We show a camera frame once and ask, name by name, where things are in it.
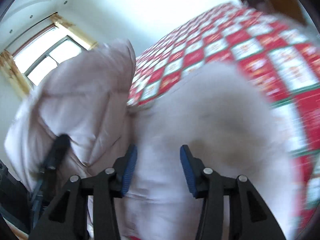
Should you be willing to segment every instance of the window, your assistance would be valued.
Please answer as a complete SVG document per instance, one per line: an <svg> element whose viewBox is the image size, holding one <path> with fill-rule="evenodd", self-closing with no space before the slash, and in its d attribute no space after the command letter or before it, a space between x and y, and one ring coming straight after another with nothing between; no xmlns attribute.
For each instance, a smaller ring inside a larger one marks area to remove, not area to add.
<svg viewBox="0 0 320 240"><path fill-rule="evenodd" d="M64 31L53 27L29 43L14 60L21 73L37 86L59 63L77 56L83 50Z"/></svg>

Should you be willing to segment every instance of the red checkered bedspread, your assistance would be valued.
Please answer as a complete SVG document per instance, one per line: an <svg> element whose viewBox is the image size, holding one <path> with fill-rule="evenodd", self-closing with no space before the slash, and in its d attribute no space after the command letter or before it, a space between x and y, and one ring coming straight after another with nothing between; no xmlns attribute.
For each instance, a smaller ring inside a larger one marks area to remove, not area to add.
<svg viewBox="0 0 320 240"><path fill-rule="evenodd" d="M296 29L252 8L217 6L173 30L137 58L129 105L143 105L206 62L237 62L273 102L288 134L297 181L299 231L320 198L320 54Z"/></svg>

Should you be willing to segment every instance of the ceiling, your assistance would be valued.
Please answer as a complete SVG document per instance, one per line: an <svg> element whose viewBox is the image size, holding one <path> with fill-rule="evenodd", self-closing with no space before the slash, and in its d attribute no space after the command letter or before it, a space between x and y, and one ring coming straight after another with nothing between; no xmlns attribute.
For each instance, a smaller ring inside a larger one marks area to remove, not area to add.
<svg viewBox="0 0 320 240"><path fill-rule="evenodd" d="M0 22L0 50L26 29L66 6L66 0L15 0Z"/></svg>
<svg viewBox="0 0 320 240"><path fill-rule="evenodd" d="M15 0L0 22L0 50L58 11L99 42L128 38L138 56L174 28L222 2L240 0Z"/></svg>

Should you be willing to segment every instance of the white wall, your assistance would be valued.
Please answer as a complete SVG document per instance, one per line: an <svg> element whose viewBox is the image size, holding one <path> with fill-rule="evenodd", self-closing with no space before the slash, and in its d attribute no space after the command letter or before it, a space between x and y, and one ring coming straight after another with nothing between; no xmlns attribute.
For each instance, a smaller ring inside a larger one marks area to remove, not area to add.
<svg viewBox="0 0 320 240"><path fill-rule="evenodd" d="M20 103L20 98L16 95L9 82L0 73L0 159L16 179L18 176L12 170L12 166L4 151L4 139Z"/></svg>
<svg viewBox="0 0 320 240"><path fill-rule="evenodd" d="M32 25L55 13L59 8L67 7L68 3L65 5L65 1L15 0L0 22L0 51Z"/></svg>
<svg viewBox="0 0 320 240"><path fill-rule="evenodd" d="M72 0L68 10L58 12L99 42L128 38L138 56L174 28L228 1L240 3L240 0Z"/></svg>

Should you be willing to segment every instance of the bed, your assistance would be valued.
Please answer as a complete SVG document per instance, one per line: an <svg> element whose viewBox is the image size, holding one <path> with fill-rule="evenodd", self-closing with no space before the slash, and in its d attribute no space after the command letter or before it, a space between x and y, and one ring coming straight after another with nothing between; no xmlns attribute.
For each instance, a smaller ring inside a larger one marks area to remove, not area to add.
<svg viewBox="0 0 320 240"><path fill-rule="evenodd" d="M146 107L209 61L237 62L273 106L302 178L295 182L298 234L320 199L320 53L297 29L253 8L221 4L137 57L128 105Z"/></svg>

